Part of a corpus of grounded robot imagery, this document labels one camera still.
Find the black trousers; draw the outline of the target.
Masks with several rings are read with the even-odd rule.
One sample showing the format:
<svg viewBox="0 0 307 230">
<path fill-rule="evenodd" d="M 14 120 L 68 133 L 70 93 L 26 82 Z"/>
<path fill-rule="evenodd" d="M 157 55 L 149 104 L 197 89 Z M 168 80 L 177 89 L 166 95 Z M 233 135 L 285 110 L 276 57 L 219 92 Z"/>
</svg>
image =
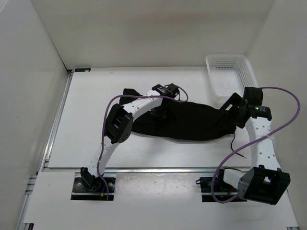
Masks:
<svg viewBox="0 0 307 230">
<path fill-rule="evenodd" d="M 133 122 L 135 133 L 183 141 L 209 141 L 234 134 L 236 126 L 226 112 L 206 104 L 172 100 L 168 102 L 165 119 L 146 112 Z"/>
</svg>

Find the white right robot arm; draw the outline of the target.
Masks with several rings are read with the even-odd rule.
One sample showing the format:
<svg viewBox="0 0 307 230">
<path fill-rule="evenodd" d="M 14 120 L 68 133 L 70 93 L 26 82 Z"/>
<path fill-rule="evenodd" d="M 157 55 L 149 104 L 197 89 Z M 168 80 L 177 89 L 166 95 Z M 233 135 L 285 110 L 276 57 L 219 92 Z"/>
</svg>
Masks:
<svg viewBox="0 0 307 230">
<path fill-rule="evenodd" d="M 239 198 L 269 205 L 276 205 L 288 185 L 290 175 L 281 170 L 270 138 L 271 110 L 262 106 L 261 88 L 246 87 L 243 96 L 233 93 L 220 108 L 226 111 L 231 121 L 239 128 L 246 128 L 251 149 L 251 167 L 247 172 L 235 168 L 218 168 L 211 185 L 220 191 L 233 187 L 237 194 L 230 201 Z"/>
</svg>

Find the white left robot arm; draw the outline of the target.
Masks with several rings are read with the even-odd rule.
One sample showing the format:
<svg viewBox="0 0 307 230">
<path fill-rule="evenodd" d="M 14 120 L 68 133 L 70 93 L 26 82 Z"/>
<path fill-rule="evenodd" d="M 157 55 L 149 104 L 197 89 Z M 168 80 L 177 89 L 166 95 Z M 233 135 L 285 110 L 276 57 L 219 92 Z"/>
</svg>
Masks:
<svg viewBox="0 0 307 230">
<path fill-rule="evenodd" d="M 163 99 L 170 98 L 171 91 L 161 85 L 154 86 L 145 96 L 119 105 L 114 104 L 103 121 L 102 141 L 91 163 L 81 168 L 82 183 L 90 192 L 107 185 L 102 177 L 107 162 L 116 147 L 126 141 L 131 134 L 133 122 L 146 112 L 161 106 Z"/>
</svg>

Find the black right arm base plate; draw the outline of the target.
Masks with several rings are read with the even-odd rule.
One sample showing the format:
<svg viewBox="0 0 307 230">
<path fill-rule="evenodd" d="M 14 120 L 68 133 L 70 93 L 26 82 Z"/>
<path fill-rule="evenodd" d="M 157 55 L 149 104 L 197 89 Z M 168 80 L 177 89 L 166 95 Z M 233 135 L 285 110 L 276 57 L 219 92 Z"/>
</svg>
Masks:
<svg viewBox="0 0 307 230">
<path fill-rule="evenodd" d="M 195 184 L 199 185 L 201 188 L 202 202 L 216 202 L 211 192 L 211 177 L 200 177 L 198 180 L 195 181 Z M 213 190 L 215 198 L 221 202 L 224 202 L 233 197 L 234 199 L 231 202 L 246 202 L 246 200 L 236 196 L 237 190 L 233 186 L 226 184 L 219 179 L 215 179 Z"/>
</svg>

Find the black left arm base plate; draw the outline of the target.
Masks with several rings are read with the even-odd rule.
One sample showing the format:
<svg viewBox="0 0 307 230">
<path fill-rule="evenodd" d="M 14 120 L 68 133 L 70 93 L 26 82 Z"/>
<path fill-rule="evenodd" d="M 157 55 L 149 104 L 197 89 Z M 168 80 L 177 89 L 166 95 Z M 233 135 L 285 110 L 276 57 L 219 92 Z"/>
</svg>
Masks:
<svg viewBox="0 0 307 230">
<path fill-rule="evenodd" d="M 108 199 L 106 185 L 100 179 L 93 188 L 86 185 L 80 173 L 75 173 L 74 182 L 71 191 L 71 200 L 83 201 L 113 201 L 116 188 L 116 175 L 110 174 L 104 177 L 108 187 Z"/>
</svg>

